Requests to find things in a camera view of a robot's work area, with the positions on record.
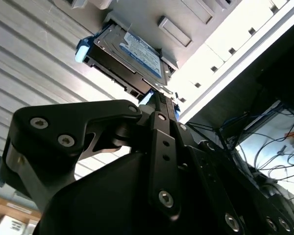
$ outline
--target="screw hole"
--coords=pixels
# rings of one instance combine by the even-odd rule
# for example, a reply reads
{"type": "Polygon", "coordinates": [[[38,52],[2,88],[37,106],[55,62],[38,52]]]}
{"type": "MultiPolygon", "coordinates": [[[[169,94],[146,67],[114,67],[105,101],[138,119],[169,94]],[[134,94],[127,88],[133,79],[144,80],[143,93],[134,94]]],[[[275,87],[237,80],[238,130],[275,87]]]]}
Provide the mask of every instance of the screw hole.
{"type": "Polygon", "coordinates": [[[169,147],[169,146],[170,146],[170,144],[169,144],[168,142],[166,142],[166,141],[163,141],[163,144],[164,144],[166,147],[169,147]]]}
{"type": "Polygon", "coordinates": [[[163,155],[162,156],[164,160],[166,160],[167,162],[170,161],[170,157],[168,155],[163,155]]]}

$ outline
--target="wire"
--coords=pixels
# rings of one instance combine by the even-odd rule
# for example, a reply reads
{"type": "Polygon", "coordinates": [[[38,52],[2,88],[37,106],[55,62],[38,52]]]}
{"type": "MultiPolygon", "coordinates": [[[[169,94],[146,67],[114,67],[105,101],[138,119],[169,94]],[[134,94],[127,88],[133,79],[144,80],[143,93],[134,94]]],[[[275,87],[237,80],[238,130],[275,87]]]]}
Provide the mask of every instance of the wire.
{"type": "Polygon", "coordinates": [[[201,127],[201,126],[194,126],[193,124],[189,124],[189,123],[187,123],[187,125],[188,125],[188,126],[192,126],[192,127],[194,127],[194,128],[199,128],[199,129],[202,129],[202,130],[205,130],[205,131],[211,131],[211,132],[214,131],[214,130],[209,130],[209,129],[204,128],[204,127],[201,127]]]}
{"type": "Polygon", "coordinates": [[[191,125],[204,126],[204,127],[209,127],[209,128],[211,128],[211,129],[214,129],[212,126],[207,126],[207,125],[203,125],[203,124],[199,124],[199,123],[195,123],[195,122],[191,122],[191,121],[189,121],[189,122],[187,122],[187,123],[189,123],[189,124],[191,124],[191,125]]]}
{"type": "MultiPolygon", "coordinates": [[[[269,112],[265,113],[265,114],[258,114],[258,115],[251,115],[250,118],[259,118],[259,117],[263,117],[263,116],[267,116],[267,115],[270,115],[274,112],[277,112],[275,109],[271,109],[269,112]]],[[[226,126],[228,123],[234,121],[234,120],[239,120],[239,119],[242,119],[242,118],[245,118],[248,116],[248,113],[245,113],[244,115],[242,116],[239,116],[239,117],[233,117],[233,118],[230,118],[226,121],[223,122],[223,124],[221,125],[220,128],[223,128],[224,126],[226,126]]]]}
{"type": "Polygon", "coordinates": [[[283,112],[281,112],[281,111],[278,111],[278,110],[276,110],[276,112],[279,113],[279,114],[282,114],[282,115],[284,115],[284,116],[294,117],[294,114],[292,114],[291,112],[290,112],[289,114],[285,114],[285,113],[283,113],[283,112]]]}
{"type": "MultiPolygon", "coordinates": [[[[243,148],[242,148],[242,146],[239,144],[239,147],[241,148],[241,151],[242,151],[242,154],[243,154],[243,157],[244,157],[244,160],[245,160],[245,164],[246,164],[246,167],[247,167],[247,169],[248,169],[248,171],[249,172],[245,172],[245,173],[247,173],[247,174],[251,174],[251,172],[250,172],[250,170],[249,170],[249,167],[248,167],[248,162],[247,162],[247,157],[246,157],[246,154],[245,154],[245,152],[244,152],[244,150],[243,150],[243,148]]],[[[241,168],[242,168],[242,170],[243,171],[245,171],[245,169],[243,168],[243,166],[241,165],[241,161],[240,161],[240,166],[241,166],[241,168]]]]}
{"type": "Polygon", "coordinates": [[[262,170],[262,168],[268,166],[274,159],[276,159],[277,157],[279,157],[280,155],[274,155],[272,158],[270,158],[265,164],[263,164],[261,167],[259,167],[258,170],[262,170]]]}
{"type": "Polygon", "coordinates": [[[206,126],[206,125],[202,125],[202,124],[198,124],[198,123],[194,123],[194,122],[187,122],[186,125],[200,128],[202,130],[214,132],[214,128],[212,126],[206,126]]]}
{"type": "Polygon", "coordinates": [[[244,132],[244,134],[246,134],[246,135],[248,135],[248,134],[259,135],[259,136],[264,136],[264,137],[267,137],[268,139],[274,140],[274,138],[272,138],[272,137],[270,137],[270,136],[267,136],[267,135],[264,135],[264,134],[261,134],[261,133],[256,133],[256,132],[244,132]]]}
{"type": "Polygon", "coordinates": [[[266,146],[268,146],[269,144],[271,144],[271,143],[273,143],[273,142],[276,142],[276,141],[277,141],[277,142],[283,142],[284,140],[287,139],[287,137],[294,136],[294,134],[290,135],[290,133],[291,133],[291,131],[293,130],[293,128],[294,128],[294,124],[292,125],[292,127],[290,128],[289,132],[287,133],[287,135],[286,135],[285,137],[281,137],[281,138],[278,138],[278,139],[275,139],[275,140],[269,141],[268,143],[264,144],[264,145],[258,150],[258,152],[256,153],[256,156],[255,156],[255,158],[254,158],[254,167],[255,167],[255,168],[257,168],[257,167],[256,167],[256,165],[257,165],[257,159],[258,159],[258,156],[259,156],[261,150],[263,150],[266,146]]]}

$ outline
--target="corrugated metal wall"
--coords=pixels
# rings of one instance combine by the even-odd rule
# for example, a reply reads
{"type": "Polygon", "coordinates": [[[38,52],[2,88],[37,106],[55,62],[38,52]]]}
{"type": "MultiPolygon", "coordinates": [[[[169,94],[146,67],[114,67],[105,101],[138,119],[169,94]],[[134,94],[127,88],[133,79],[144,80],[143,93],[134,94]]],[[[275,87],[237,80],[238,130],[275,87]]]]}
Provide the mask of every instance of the corrugated metal wall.
{"type": "MultiPolygon", "coordinates": [[[[74,61],[76,44],[89,35],[47,0],[0,0],[0,156],[12,115],[21,107],[115,98],[136,102],[99,71],[74,61]]],[[[84,160],[77,178],[118,155],[84,160]]]]}

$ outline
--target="cable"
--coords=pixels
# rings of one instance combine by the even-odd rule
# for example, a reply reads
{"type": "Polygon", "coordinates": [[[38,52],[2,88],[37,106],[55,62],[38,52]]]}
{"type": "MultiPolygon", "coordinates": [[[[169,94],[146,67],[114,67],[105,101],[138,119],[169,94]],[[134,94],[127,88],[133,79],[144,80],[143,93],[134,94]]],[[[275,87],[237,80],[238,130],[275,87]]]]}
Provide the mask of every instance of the cable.
{"type": "Polygon", "coordinates": [[[255,168],[257,168],[257,167],[256,167],[256,165],[257,165],[257,159],[258,159],[258,156],[259,156],[261,150],[263,150],[267,145],[269,145],[269,144],[271,144],[271,143],[273,143],[273,142],[275,142],[275,141],[277,141],[277,142],[283,142],[284,140],[287,139],[287,137],[294,136],[294,134],[290,135],[290,133],[291,133],[291,131],[293,130],[293,128],[294,128],[294,124],[292,125],[292,127],[290,128],[289,132],[287,133],[287,135],[286,135],[285,137],[281,137],[281,138],[278,138],[278,139],[275,139],[275,140],[269,141],[268,143],[264,144],[264,145],[258,150],[258,152],[256,153],[256,156],[255,156],[255,159],[254,159],[254,167],[255,167],[255,168]]]}
{"type": "Polygon", "coordinates": [[[252,134],[252,135],[259,135],[259,136],[264,136],[264,137],[267,137],[268,139],[271,139],[271,140],[274,140],[274,138],[270,137],[270,136],[267,136],[267,135],[264,135],[264,134],[261,134],[261,133],[256,133],[256,132],[244,132],[244,134],[252,134]]]}
{"type": "Polygon", "coordinates": [[[214,128],[211,126],[206,126],[206,125],[202,125],[202,124],[198,124],[198,123],[194,123],[194,122],[187,122],[186,125],[200,128],[202,130],[214,132],[214,128]]]}
{"type": "Polygon", "coordinates": [[[292,114],[291,112],[290,112],[289,114],[285,114],[285,113],[283,113],[283,112],[281,112],[281,111],[278,111],[278,110],[276,110],[276,112],[279,113],[279,114],[282,114],[282,115],[284,115],[284,116],[294,117],[294,114],[292,114]]]}
{"type": "Polygon", "coordinates": [[[245,152],[244,152],[244,150],[243,150],[243,148],[242,148],[242,146],[241,146],[240,144],[239,144],[239,147],[241,148],[242,154],[243,154],[243,156],[244,156],[244,160],[245,160],[246,167],[247,167],[247,169],[249,170],[246,154],[245,154],[245,152]]]}
{"type": "Polygon", "coordinates": [[[261,167],[259,167],[258,170],[262,170],[262,168],[268,166],[274,159],[276,159],[277,157],[279,157],[280,155],[274,155],[272,158],[270,158],[265,164],[263,164],[261,167]]]}
{"type": "Polygon", "coordinates": [[[214,129],[212,126],[207,126],[207,125],[203,125],[203,124],[199,124],[199,123],[195,123],[195,122],[191,122],[191,121],[189,121],[189,122],[187,122],[187,123],[189,123],[189,124],[191,124],[191,125],[204,126],[204,127],[209,127],[209,128],[211,128],[211,129],[214,129]]]}
{"type": "Polygon", "coordinates": [[[194,127],[194,128],[199,128],[199,129],[202,129],[202,130],[205,130],[205,131],[211,131],[211,132],[214,131],[214,130],[209,130],[209,129],[204,128],[204,127],[201,127],[201,126],[194,126],[193,124],[189,124],[189,123],[187,123],[187,125],[188,125],[188,126],[192,126],[192,127],[194,127]]]}

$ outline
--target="metal plate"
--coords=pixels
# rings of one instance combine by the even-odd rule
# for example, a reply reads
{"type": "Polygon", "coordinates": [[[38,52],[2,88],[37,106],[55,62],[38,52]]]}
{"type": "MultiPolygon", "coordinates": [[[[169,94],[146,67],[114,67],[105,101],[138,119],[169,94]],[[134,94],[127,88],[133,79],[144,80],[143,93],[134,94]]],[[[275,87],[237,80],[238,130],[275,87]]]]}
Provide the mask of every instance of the metal plate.
{"type": "MultiPolygon", "coordinates": [[[[91,3],[82,9],[71,9],[64,0],[53,2],[89,31],[96,33],[101,30],[101,17],[107,14],[106,11],[100,11],[91,3]]],[[[129,22],[131,31],[137,36],[153,48],[162,48],[182,66],[240,2],[234,0],[227,9],[222,9],[215,0],[115,0],[109,9],[129,22]],[[162,16],[168,17],[193,43],[185,48],[159,29],[158,23],[162,16]]]]}

